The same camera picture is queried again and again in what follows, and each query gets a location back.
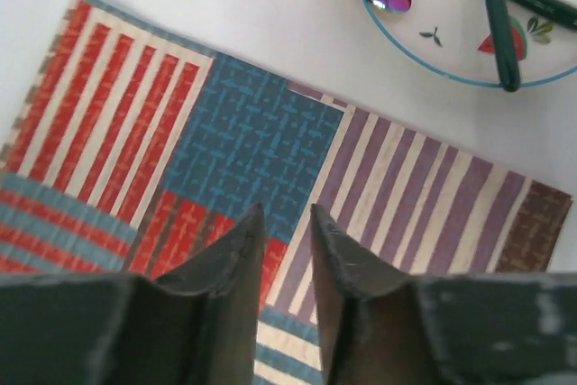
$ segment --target blue square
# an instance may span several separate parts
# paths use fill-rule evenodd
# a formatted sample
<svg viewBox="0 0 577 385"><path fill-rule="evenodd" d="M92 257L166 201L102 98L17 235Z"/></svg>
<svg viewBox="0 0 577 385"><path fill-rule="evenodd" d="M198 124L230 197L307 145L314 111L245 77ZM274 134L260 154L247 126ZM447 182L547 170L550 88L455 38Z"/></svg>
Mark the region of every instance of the blue square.
<svg viewBox="0 0 577 385"><path fill-rule="evenodd" d="M287 84L219 54L162 186L232 219L261 202L269 235L288 243L343 112Z"/></svg>

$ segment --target placemat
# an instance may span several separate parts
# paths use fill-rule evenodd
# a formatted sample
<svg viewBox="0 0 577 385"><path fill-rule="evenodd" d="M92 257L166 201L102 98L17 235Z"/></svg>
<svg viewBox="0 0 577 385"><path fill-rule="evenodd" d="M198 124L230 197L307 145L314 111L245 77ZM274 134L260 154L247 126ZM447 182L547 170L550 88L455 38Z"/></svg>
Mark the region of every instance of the placemat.
<svg viewBox="0 0 577 385"><path fill-rule="evenodd" d="M330 95L72 0L0 160L0 270L156 277L262 202L254 383L320 384L311 203L420 273L545 270L572 200Z"/></svg>

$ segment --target striped placemat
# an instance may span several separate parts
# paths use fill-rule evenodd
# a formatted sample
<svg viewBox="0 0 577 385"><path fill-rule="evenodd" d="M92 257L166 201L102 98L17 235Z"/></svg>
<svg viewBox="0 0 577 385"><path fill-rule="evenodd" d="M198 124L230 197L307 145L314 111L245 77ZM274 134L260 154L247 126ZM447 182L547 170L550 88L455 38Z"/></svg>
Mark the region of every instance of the striped placemat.
<svg viewBox="0 0 577 385"><path fill-rule="evenodd" d="M262 202L254 383L320 384L308 207L402 270L545 270L561 191L72 0L0 154L0 271L156 277Z"/></svg>

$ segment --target utensil handle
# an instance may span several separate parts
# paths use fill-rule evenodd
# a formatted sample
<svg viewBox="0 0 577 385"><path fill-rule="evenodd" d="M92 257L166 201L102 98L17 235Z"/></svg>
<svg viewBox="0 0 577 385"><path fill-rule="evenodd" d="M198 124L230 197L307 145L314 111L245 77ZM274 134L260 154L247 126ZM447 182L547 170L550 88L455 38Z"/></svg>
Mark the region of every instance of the utensil handle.
<svg viewBox="0 0 577 385"><path fill-rule="evenodd" d="M507 4L505 0L485 0L485 6L493 35L500 83L507 92L515 92L521 86L521 77Z"/></svg>
<svg viewBox="0 0 577 385"><path fill-rule="evenodd" d="M562 27L577 31L577 8L563 0L511 0Z"/></svg>

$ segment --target plate rim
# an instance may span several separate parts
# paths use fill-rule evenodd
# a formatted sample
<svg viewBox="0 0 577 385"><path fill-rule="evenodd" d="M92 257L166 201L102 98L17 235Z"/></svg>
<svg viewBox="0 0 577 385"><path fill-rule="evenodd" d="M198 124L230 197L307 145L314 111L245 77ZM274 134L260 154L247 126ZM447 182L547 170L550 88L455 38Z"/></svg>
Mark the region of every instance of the plate rim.
<svg viewBox="0 0 577 385"><path fill-rule="evenodd" d="M407 47L405 47L403 44L401 44L393 35L390 34L389 31L387 31L387 29L385 28L383 23L380 21L379 17L372 10L371 4L369 4L366 1L362 1L362 4L363 4L365 10L367 11L367 13L369 13L369 17L375 23L375 25L380 30L380 32L383 33L389 39L389 41L393 43L393 45L397 49L401 50L406 56L408 56L414 62L418 63L420 66L425 67L426 69L434 72L435 74L438 74L439 76L450 78L453 81L457 81L457 82L463 83L465 85L476 86L476 87L502 88L500 83L492 83L489 81L480 81L480 80L476 80L473 78L461 77L461 76L458 76L458 75L453 74L451 72L443 71L442 69L440 69L434 65L431 65L427 61L422 60L414 52L412 52ZM561 78L570 76L575 71L577 71L577 64L574 67L567 69L566 71L560 72L559 74L556 74L556 75L548 77L548 78L541 78L539 80L534 80L534 81L529 81L529 82L522 81L521 87L541 86L541 85L545 85L547 83L552 83L552 82L557 81Z"/></svg>

